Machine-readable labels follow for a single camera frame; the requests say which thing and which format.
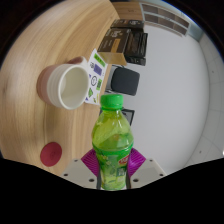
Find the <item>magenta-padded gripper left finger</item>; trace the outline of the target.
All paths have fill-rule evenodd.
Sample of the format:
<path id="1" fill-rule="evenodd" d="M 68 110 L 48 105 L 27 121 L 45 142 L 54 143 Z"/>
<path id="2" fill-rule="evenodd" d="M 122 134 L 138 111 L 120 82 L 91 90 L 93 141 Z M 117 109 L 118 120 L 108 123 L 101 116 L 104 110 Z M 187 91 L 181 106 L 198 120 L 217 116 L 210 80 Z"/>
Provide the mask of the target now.
<path id="1" fill-rule="evenodd" d="M 84 188 L 100 188 L 100 167 L 96 152 L 91 149 L 81 159 L 73 159 L 61 177 Z"/>

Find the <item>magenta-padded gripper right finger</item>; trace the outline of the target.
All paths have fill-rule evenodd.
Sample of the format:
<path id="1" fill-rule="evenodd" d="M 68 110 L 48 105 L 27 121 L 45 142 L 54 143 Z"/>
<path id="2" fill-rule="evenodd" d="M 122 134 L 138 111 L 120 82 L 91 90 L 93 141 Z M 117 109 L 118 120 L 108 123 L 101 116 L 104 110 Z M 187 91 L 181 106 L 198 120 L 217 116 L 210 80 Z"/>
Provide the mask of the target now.
<path id="1" fill-rule="evenodd" d="M 135 148 L 131 150 L 127 163 L 126 187 L 136 189 L 166 176 L 159 164 L 152 158 L 146 159 Z"/>

